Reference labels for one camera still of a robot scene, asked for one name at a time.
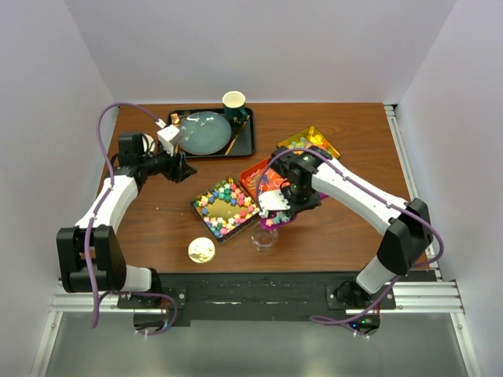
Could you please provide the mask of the purple plastic scoop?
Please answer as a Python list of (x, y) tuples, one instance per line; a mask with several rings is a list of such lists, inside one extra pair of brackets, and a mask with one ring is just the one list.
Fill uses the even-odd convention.
[(270, 210), (266, 218), (260, 218), (260, 225), (266, 230), (278, 229), (295, 221), (296, 214), (289, 214), (285, 210)]

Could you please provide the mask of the orange lollipop box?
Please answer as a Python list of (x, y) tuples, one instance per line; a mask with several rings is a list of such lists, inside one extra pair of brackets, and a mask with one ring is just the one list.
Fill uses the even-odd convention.
[[(247, 192), (253, 199), (256, 198), (257, 184), (268, 162), (269, 162), (268, 159), (264, 159), (259, 163), (243, 170), (240, 173), (239, 176), (240, 183), (247, 190)], [(274, 191), (277, 189), (281, 189), (283, 186), (286, 185), (287, 185), (286, 179), (283, 178), (280, 174), (276, 173), (272, 168), (269, 168), (266, 171), (263, 179), (260, 181), (259, 191), (260, 192)]]

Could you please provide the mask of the clear plastic jar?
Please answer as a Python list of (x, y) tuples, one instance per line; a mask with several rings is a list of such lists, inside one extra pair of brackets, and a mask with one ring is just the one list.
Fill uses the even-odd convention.
[(269, 251), (278, 239), (276, 229), (265, 229), (257, 224), (251, 232), (251, 244), (257, 251)]

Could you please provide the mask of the star candy tin box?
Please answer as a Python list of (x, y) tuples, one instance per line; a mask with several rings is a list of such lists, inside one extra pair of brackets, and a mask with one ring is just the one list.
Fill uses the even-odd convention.
[(259, 219), (256, 201), (234, 176), (227, 176), (190, 200), (217, 243), (225, 243)]

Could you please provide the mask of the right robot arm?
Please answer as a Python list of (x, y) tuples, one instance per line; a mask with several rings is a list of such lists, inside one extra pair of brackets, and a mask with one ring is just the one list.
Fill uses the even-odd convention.
[(433, 241), (424, 201), (407, 201), (378, 189), (319, 147), (280, 147), (267, 167), (284, 178), (285, 185), (259, 194), (261, 218), (283, 214), (285, 219), (294, 219), (320, 206), (321, 198), (327, 196), (358, 214), (382, 236), (376, 256), (335, 290), (341, 302), (369, 308), (383, 286), (405, 276)]

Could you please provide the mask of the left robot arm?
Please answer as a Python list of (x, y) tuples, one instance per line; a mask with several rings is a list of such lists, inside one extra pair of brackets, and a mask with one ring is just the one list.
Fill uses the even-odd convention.
[(156, 270), (128, 265), (116, 233), (128, 207), (147, 179), (157, 174), (179, 183), (196, 173), (177, 149), (182, 133), (175, 126), (156, 138), (122, 133), (111, 171), (91, 208), (69, 228), (58, 231), (61, 282), (68, 293), (126, 292), (145, 308), (163, 301)]

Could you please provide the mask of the white ceramic bowl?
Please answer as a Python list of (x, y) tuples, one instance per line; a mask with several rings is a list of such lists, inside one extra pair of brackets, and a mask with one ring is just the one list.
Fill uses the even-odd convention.
[(144, 148), (144, 153), (149, 154), (153, 153), (156, 150), (156, 141), (154, 140), (153, 137), (149, 136), (148, 134), (142, 134), (141, 135), (142, 143), (143, 143), (143, 148)]

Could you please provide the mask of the blue-grey ceramic plate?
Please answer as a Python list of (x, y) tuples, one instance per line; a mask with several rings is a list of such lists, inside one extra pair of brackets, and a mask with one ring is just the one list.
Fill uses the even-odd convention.
[(180, 124), (180, 147), (195, 156), (214, 154), (223, 149), (232, 134), (229, 122), (216, 112), (195, 112)]

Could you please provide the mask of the gold fork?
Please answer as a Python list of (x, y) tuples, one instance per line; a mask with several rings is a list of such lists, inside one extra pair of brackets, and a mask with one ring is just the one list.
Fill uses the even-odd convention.
[(175, 126), (178, 130), (180, 130), (181, 119), (177, 112), (173, 112), (170, 114), (171, 125)]

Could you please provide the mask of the gold tin of gummies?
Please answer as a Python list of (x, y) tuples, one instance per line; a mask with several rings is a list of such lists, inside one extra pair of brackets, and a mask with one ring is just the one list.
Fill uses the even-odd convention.
[(340, 153), (315, 126), (309, 126), (277, 144), (278, 148), (283, 146), (287, 148), (308, 148), (312, 145), (324, 149), (336, 159), (341, 157)]

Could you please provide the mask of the black serving tray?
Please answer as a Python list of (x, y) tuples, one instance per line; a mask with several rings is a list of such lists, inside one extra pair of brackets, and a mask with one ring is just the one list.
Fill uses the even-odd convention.
[(246, 108), (243, 124), (230, 123), (222, 108), (178, 109), (169, 113), (167, 124), (182, 132), (178, 143), (188, 159), (236, 158), (255, 153), (253, 111)]

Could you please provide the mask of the gold chopsticks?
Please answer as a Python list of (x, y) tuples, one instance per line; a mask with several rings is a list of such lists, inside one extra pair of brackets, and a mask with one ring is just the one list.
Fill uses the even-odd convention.
[(228, 148), (226, 149), (226, 152), (225, 152), (225, 155), (228, 156), (230, 154), (230, 152), (232, 151), (233, 149), (233, 146), (236, 144), (236, 141), (237, 139), (239, 138), (240, 134), (242, 133), (243, 129), (245, 128), (245, 126), (247, 125), (247, 121), (244, 121), (242, 123), (239, 124), (238, 128), (236, 129), (236, 132), (233, 136), (233, 139), (231, 140), (231, 142), (229, 143), (229, 146)]

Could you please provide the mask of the gold round jar lid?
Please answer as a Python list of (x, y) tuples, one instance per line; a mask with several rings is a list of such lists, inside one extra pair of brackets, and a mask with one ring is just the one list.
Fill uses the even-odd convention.
[(215, 257), (215, 245), (207, 237), (198, 237), (189, 244), (188, 256), (195, 263), (208, 263)]

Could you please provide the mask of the dark green mug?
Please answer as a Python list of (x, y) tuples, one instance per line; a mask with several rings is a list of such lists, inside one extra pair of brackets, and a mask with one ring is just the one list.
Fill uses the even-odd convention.
[(248, 120), (246, 97), (240, 91), (229, 91), (222, 97), (225, 117), (230, 123), (245, 123)]

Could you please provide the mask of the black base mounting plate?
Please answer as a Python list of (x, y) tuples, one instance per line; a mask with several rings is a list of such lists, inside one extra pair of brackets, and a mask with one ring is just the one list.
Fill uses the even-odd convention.
[(161, 273), (153, 290), (174, 299), (168, 316), (194, 320), (307, 321), (313, 314), (346, 319), (371, 303), (349, 295), (353, 272)]

